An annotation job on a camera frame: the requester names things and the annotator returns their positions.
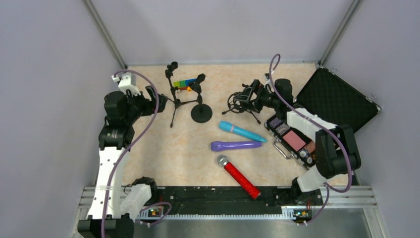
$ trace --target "black case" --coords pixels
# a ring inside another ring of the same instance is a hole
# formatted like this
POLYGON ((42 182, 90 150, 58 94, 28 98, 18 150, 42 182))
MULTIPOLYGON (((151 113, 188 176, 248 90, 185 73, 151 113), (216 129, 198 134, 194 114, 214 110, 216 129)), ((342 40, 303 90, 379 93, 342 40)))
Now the black case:
MULTIPOLYGON (((354 132, 362 128, 377 115, 381 109, 371 99, 357 91, 343 79, 325 67, 319 67, 304 85, 296 97, 295 103, 306 108, 308 112, 318 115, 325 121, 349 125, 354 132)), ((309 169, 315 162, 308 163, 306 158, 299 156, 287 142, 280 139, 279 134, 269 123, 275 119, 272 116, 264 124, 278 138, 280 143, 293 152, 300 164, 309 169)), ((308 138, 299 134, 306 141, 308 138)))

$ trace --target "case lid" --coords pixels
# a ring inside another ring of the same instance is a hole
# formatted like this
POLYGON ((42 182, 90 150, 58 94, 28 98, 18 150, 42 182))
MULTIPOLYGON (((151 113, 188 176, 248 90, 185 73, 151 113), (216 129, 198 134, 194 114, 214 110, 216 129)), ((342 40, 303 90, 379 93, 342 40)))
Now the case lid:
POLYGON ((358 131, 380 107, 327 68, 319 67, 297 96, 298 104, 323 120, 358 131))

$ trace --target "purple microphone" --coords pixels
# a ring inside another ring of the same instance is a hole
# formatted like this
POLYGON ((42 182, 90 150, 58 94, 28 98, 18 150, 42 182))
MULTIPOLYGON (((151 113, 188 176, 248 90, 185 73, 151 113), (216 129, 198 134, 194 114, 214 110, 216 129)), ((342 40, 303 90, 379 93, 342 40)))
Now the purple microphone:
POLYGON ((212 151, 233 150, 233 149, 248 149, 261 147, 261 141, 213 141, 210 144, 212 151))

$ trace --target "metal handle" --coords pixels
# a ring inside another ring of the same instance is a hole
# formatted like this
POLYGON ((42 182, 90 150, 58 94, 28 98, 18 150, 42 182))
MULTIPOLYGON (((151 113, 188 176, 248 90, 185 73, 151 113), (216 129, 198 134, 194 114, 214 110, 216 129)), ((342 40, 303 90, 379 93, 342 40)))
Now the metal handle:
POLYGON ((291 158, 293 158, 294 156, 293 156, 293 154, 292 153, 290 153, 290 156, 287 156, 286 155, 286 153, 284 153, 277 145, 276 145, 276 143, 280 143, 281 141, 278 139, 278 138, 276 138, 276 140, 274 141, 274 143, 273 143, 273 146, 278 150, 278 152, 280 152, 280 154, 284 157, 284 158, 286 158, 286 160, 289 160, 289 159, 291 159, 291 158))

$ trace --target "red microphone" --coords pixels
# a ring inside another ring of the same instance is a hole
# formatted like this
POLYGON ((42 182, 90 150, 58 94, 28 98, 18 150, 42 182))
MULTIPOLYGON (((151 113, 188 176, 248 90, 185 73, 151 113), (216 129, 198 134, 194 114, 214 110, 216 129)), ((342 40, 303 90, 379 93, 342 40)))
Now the red microphone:
POLYGON ((249 182, 249 180, 243 176, 231 162, 229 162, 227 156, 219 155, 217 157, 217 163, 224 167, 224 169, 240 184, 240 186, 251 196, 252 199, 256 199, 261 194, 258 188, 252 185, 252 183, 249 182))

